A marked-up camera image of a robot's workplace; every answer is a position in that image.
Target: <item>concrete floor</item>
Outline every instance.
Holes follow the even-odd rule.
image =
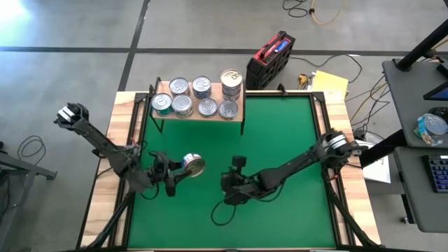
[[[143,0],[0,1],[2,46],[129,48]],[[321,20],[336,14],[340,1],[318,0]],[[363,72],[349,85],[349,97],[369,90],[382,76],[381,63],[395,51],[411,50],[448,14],[443,0],[346,0],[336,21],[315,25],[310,17],[291,18],[272,0],[152,0],[141,30],[139,48],[256,49],[279,30],[297,41],[298,50],[380,50],[381,56],[356,57]],[[157,76],[170,79],[207,75],[217,81],[227,68],[245,70],[251,55],[136,54],[125,90],[147,90]],[[303,55],[315,63],[327,56]],[[73,249],[98,159],[89,144],[52,121],[66,102],[80,102],[91,121],[105,132],[127,53],[0,52],[0,140],[15,153],[31,134],[47,147],[43,167],[58,171],[55,181],[37,178],[20,220],[15,249]],[[313,67],[290,60],[268,89],[283,83],[297,87],[298,74]],[[352,79],[357,71],[348,57],[332,59],[320,70]],[[353,115],[363,98],[347,102]],[[367,106],[355,120],[368,112]],[[393,104],[373,117],[369,130],[387,136],[400,128]],[[424,234],[402,225],[399,197],[372,197],[383,243],[393,248],[443,251],[448,235]]]

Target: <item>keyboard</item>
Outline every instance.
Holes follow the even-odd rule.
[[[448,155],[425,155],[422,159],[434,192],[448,193]]]

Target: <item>gray desk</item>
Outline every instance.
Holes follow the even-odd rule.
[[[421,156],[446,155],[448,150],[397,147],[393,156],[402,176],[406,212],[423,232],[448,232],[448,193],[435,193],[431,188]]]
[[[437,71],[438,65],[437,62],[415,62],[410,71],[404,72],[398,70],[393,61],[383,62],[384,75],[391,90],[402,129],[365,151],[360,157],[363,167],[392,153],[398,146],[432,148],[415,135],[414,128],[419,116],[434,107],[448,106],[448,101],[423,99],[424,94],[448,81]],[[443,143],[435,148],[448,148],[448,134],[439,139],[443,140]]]

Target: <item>green tabletop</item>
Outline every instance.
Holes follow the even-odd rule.
[[[215,226],[211,210],[224,197],[221,172],[233,155],[247,157],[246,175],[278,167],[316,143],[312,108],[308,97],[247,97],[246,124],[166,120],[160,134],[149,118],[145,132],[148,147],[143,166],[152,164],[148,151],[167,151],[181,160],[198,153],[205,171],[186,178],[175,197],[166,196],[164,185],[151,201],[137,195],[129,235],[129,248],[329,248],[335,246],[326,192],[315,164],[290,177],[273,202],[255,200],[238,206],[233,221]],[[154,192],[147,190],[145,195]],[[225,222],[232,206],[220,205],[216,220]]]

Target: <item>yellow paper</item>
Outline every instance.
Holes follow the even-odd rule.
[[[344,101],[348,84],[349,80],[345,78],[318,70],[313,80],[312,90],[322,92],[329,90],[338,90],[340,92],[334,92],[334,94],[339,94],[340,100]]]

